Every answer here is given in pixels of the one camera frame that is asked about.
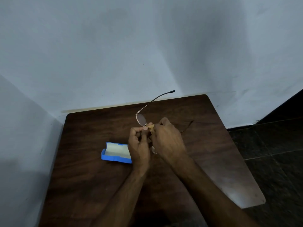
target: hand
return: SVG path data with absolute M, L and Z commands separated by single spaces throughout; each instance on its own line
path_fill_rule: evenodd
M 132 127 L 129 133 L 128 150 L 131 155 L 131 161 L 134 170 L 145 173 L 149 169 L 150 164 L 150 151 L 147 142 L 148 128 L 145 127 Z
M 152 134 L 153 146 L 158 154 L 169 164 L 187 156 L 186 147 L 178 129 L 167 118 L 155 124 Z

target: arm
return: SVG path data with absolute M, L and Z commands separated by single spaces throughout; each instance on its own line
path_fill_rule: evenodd
M 189 157 L 180 132 L 163 118 L 163 125 L 155 124 L 152 131 L 153 145 L 183 182 L 208 226 L 258 225 L 234 204 Z
M 128 149 L 131 154 L 133 170 L 107 206 L 92 222 L 91 227 L 127 226 L 136 206 L 143 182 L 149 169 L 150 152 L 147 143 L 146 127 L 131 128 Z

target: wood grain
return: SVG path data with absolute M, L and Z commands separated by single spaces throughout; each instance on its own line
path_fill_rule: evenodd
M 40 226 L 86 226 L 105 207 L 131 165 L 101 160 L 105 142 L 127 143 L 145 103 L 69 114 L 64 125 Z M 168 99 L 142 110 L 147 122 L 167 117 L 182 133 L 189 154 L 241 208 L 265 198 L 206 95 Z M 131 224 L 161 226 L 195 219 L 196 204 L 172 170 L 152 155 Z

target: blue eyeglass case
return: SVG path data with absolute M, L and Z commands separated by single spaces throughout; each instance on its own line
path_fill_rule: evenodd
M 106 142 L 106 149 L 102 150 L 101 159 L 121 163 L 131 163 L 131 155 L 127 144 Z

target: dark floor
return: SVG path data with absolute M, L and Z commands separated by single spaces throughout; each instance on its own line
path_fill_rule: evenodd
M 264 205 L 245 209 L 261 226 L 303 226 L 303 91 L 258 124 L 229 131 Z

